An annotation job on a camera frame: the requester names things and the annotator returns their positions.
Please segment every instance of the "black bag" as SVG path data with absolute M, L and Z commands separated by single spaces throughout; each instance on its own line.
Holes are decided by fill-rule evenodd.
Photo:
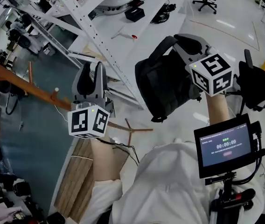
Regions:
M 167 36 L 150 57 L 135 65 L 139 91 L 153 115 L 152 122 L 162 122 L 176 108 L 191 99 L 200 100 L 200 92 L 185 70 L 185 62 L 173 49 L 178 41 Z

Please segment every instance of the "timer display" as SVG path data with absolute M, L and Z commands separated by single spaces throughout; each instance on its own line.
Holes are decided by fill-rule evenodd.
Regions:
M 231 144 L 236 144 L 236 140 L 231 140 L 231 142 L 226 142 L 226 143 L 224 143 L 224 144 L 218 144 L 218 145 L 216 146 L 216 148 L 219 149 L 219 148 L 222 148 L 222 147 L 227 147 L 227 146 L 229 146 L 229 145 L 231 145 Z
M 238 158 L 251 152 L 246 124 L 200 138 L 203 166 Z

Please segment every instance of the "tiled floor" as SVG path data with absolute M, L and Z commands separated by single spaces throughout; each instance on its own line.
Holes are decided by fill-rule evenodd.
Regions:
M 187 19 L 181 28 L 181 33 L 203 37 L 230 59 L 231 64 L 235 66 L 236 73 L 238 73 L 239 61 L 244 61 L 244 49 L 250 50 L 255 66 L 260 67 L 263 64 L 265 61 L 265 23 L 260 21 L 263 11 L 259 10 L 258 5 L 253 0 L 218 0 L 216 2 L 218 4 L 216 15 L 208 7 L 198 12 L 200 4 L 192 4 L 192 0 L 188 1 L 190 2 L 187 2 Z M 123 119 L 132 113 L 130 116 L 132 125 L 154 128 L 153 132 L 133 136 L 132 142 L 136 147 L 138 156 L 142 157 L 152 147 L 169 143 L 175 137 L 181 137 L 183 140 L 194 140 L 193 130 L 206 126 L 205 121 L 196 118 L 203 115 L 203 120 L 206 120 L 208 116 L 205 96 L 203 95 L 203 97 L 200 103 L 193 100 L 188 101 L 162 124 L 150 122 L 152 116 L 148 111 L 139 111 L 130 106 L 116 103 L 117 122 L 124 125 Z M 241 103 L 239 98 L 229 97 L 228 102 L 234 113 L 239 112 Z M 253 112 L 245 108 L 245 112 L 249 113 L 251 121 L 260 121 L 263 131 L 262 143 L 265 147 L 265 110 Z M 121 172 L 124 191 L 131 186 L 135 171 L 135 163 L 129 159 Z M 262 167 L 255 177 L 263 186 L 264 177 L 259 177 L 261 173 L 263 173 Z

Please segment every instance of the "wooden pole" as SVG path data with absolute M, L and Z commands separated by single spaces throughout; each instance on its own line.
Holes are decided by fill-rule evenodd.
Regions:
M 55 90 L 53 91 L 52 95 L 50 96 L 50 98 L 52 100 L 56 100 L 57 99 L 57 94 L 59 92 L 59 88 L 55 88 Z
M 31 81 L 33 82 L 33 76 L 31 77 L 30 74 L 32 74 L 32 70 L 31 70 L 31 63 L 29 64 L 29 79 L 31 79 Z M 0 77 L 3 77 L 5 80 L 9 81 L 10 83 L 16 85 L 17 87 L 21 88 L 22 90 L 37 96 L 38 98 L 56 105 L 62 109 L 71 111 L 71 104 L 69 102 L 65 102 L 62 100 L 59 100 L 56 98 L 56 91 L 54 91 L 52 94 L 36 87 L 33 83 L 29 83 L 27 81 L 25 81 L 24 79 L 18 77 L 16 74 L 12 73 L 11 71 L 7 70 L 5 67 L 0 65 Z M 134 130 L 131 128 L 126 128 L 117 124 L 114 124 L 112 122 L 108 122 L 108 126 L 117 128 L 117 129 L 122 129 L 125 131 L 128 131 L 130 133 L 133 133 Z
M 10 83 L 16 85 L 17 87 L 21 88 L 22 90 L 25 90 L 26 92 L 37 96 L 38 98 L 56 105 L 60 108 L 63 108 L 65 110 L 70 111 L 71 110 L 71 105 L 69 103 L 66 103 L 62 100 L 56 99 L 52 100 L 51 94 L 36 87 L 34 84 L 30 84 L 29 82 L 23 80 L 22 78 L 18 77 L 11 71 L 7 70 L 5 67 L 0 65 L 0 77 L 5 78 L 7 81 Z
M 32 73 L 32 63 L 29 62 L 29 68 L 28 68 L 28 73 L 29 73 L 29 83 L 33 84 L 33 73 Z

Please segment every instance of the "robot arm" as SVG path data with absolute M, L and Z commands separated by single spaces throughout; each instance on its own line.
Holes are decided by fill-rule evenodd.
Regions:
M 68 113 L 69 134 L 90 139 L 105 135 L 108 119 L 114 114 L 113 102 L 106 97 L 105 66 L 98 62 L 94 79 L 90 77 L 91 63 L 86 63 L 72 84 L 74 101 Z

